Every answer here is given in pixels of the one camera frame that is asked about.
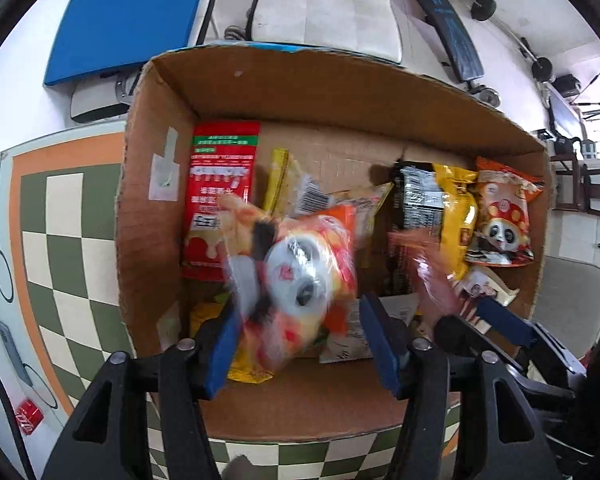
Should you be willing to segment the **white chocolate stick packet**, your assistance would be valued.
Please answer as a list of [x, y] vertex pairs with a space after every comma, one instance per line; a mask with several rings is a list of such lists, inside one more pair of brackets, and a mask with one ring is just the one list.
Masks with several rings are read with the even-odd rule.
[[508, 307], [517, 297], [519, 290], [509, 288], [504, 281], [487, 266], [471, 266], [454, 285], [454, 292], [463, 298], [491, 297]]

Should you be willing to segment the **brown snack packet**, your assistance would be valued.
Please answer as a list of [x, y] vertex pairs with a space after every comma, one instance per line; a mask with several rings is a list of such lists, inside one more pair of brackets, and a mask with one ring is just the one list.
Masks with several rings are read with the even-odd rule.
[[389, 242], [405, 257], [406, 276], [418, 296], [422, 320], [429, 327], [460, 312], [460, 300], [448, 278], [448, 263], [440, 244], [425, 229], [391, 232]]

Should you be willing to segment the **orange panda snack bag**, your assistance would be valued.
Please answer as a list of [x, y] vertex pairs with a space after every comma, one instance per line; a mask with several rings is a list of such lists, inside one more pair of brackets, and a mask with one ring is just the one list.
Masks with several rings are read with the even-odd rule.
[[478, 217], [465, 261], [501, 268], [532, 263], [528, 205], [542, 194], [544, 182], [484, 157], [476, 166]]

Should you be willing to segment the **large yellow black snack bag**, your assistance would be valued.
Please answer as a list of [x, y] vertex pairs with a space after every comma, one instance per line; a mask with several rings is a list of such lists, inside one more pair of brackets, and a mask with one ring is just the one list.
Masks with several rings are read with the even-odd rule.
[[453, 283], [468, 271], [466, 252], [477, 221], [474, 170], [397, 160], [390, 172], [393, 232], [421, 230], [440, 245]]

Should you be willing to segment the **red green snack packet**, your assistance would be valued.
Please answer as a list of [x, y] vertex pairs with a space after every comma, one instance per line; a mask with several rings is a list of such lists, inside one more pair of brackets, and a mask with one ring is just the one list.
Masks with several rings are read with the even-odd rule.
[[260, 131], [254, 120], [208, 120], [195, 126], [186, 181], [183, 278], [222, 281], [218, 198], [250, 199]]

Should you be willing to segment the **grey office chair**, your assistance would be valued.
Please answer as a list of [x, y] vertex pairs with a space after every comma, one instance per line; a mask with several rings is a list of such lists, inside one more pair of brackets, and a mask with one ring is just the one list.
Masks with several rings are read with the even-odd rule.
[[600, 267], [547, 256], [532, 320], [582, 359], [600, 334]]

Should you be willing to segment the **dark wooden chair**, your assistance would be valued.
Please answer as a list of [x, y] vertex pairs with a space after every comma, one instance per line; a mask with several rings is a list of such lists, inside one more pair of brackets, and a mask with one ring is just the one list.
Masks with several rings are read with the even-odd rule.
[[554, 174], [554, 208], [600, 218], [600, 159], [576, 155], [550, 158]]

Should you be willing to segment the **open cardboard milk box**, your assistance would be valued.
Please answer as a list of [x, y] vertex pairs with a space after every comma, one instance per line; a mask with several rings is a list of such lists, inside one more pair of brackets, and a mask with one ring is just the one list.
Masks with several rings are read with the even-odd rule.
[[544, 146], [491, 107], [441, 82], [348, 54], [213, 46], [144, 67], [125, 129], [117, 198], [120, 304], [135, 350], [160, 350], [174, 306], [230, 300], [202, 326], [185, 382], [211, 437], [301, 442], [400, 425], [410, 398], [371, 360], [323, 364], [322, 330], [342, 333], [363, 294], [388, 294], [389, 257], [427, 313], [455, 310], [446, 282], [471, 240], [452, 216], [440, 235], [366, 230], [355, 206], [268, 208], [283, 148], [324, 192], [364, 191], [399, 159], [434, 171], [500, 162], [550, 178]]

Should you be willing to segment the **red soda can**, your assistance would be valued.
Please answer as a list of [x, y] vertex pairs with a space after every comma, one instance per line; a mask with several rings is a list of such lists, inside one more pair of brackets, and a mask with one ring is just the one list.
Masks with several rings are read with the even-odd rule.
[[29, 398], [22, 400], [15, 408], [17, 424], [25, 436], [30, 436], [44, 420], [41, 409]]

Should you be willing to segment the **blue smartphone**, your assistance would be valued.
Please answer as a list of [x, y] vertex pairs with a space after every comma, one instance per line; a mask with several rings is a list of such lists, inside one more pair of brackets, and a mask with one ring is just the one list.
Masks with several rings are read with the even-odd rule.
[[26, 385], [31, 387], [33, 385], [32, 379], [27, 371], [27, 367], [24, 366], [22, 362], [21, 356], [16, 347], [14, 337], [12, 336], [12, 332], [9, 327], [0, 320], [0, 335], [5, 346], [7, 355], [12, 362], [12, 367], [14, 368], [16, 375], [19, 379], [24, 382]]

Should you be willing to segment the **long barbell on floor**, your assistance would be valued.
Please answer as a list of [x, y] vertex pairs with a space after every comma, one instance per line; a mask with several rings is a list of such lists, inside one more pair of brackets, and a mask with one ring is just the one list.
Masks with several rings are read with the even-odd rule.
[[508, 25], [496, 16], [498, 5], [495, 0], [474, 0], [469, 12], [474, 21], [490, 22], [499, 30], [509, 36], [517, 45], [522, 57], [530, 63], [532, 78], [540, 84], [551, 82], [554, 79], [554, 68], [552, 62], [544, 56], [536, 56], [531, 50], [528, 40], [518, 36]]

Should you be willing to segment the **white padded chair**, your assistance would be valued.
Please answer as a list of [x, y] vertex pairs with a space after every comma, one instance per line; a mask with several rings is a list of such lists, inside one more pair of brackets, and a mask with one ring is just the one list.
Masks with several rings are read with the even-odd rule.
[[248, 37], [402, 61], [400, 29], [390, 0], [253, 0]]

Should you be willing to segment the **white chair with blue cushion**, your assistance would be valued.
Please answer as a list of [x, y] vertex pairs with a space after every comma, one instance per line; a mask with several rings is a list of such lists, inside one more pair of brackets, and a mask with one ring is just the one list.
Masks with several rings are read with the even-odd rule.
[[78, 79], [70, 117], [79, 124], [125, 114], [142, 66], [170, 50], [196, 47], [216, 32], [215, 0], [95, 0], [87, 44], [97, 66]]

